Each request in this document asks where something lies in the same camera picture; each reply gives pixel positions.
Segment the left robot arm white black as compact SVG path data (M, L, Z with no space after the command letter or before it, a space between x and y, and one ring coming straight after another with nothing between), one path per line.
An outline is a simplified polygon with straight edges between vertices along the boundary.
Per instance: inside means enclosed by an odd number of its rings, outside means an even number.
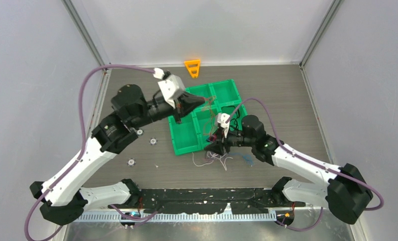
M93 129L80 152L48 181L31 184L33 196L42 202L43 218L66 225L91 209L112 204L136 207L142 193L131 179L96 188L85 188L84 184L138 138L138 129L170 116L180 121L204 102L204 97L182 90L176 94L175 104L170 105L162 96L146 100L135 84L121 87L111 100L113 112Z

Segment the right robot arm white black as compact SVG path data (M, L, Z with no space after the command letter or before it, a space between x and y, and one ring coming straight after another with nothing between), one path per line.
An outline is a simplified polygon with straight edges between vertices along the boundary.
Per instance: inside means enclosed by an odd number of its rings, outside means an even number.
M327 208L336 218L355 224L373 198L357 167L329 164L301 153L269 135L255 115L242 118L242 129L231 131L227 113L216 116L214 139L204 150L224 155L232 147L250 147L261 162L290 170L306 179L304 183L282 177L272 188L273 201L279 206L303 202Z

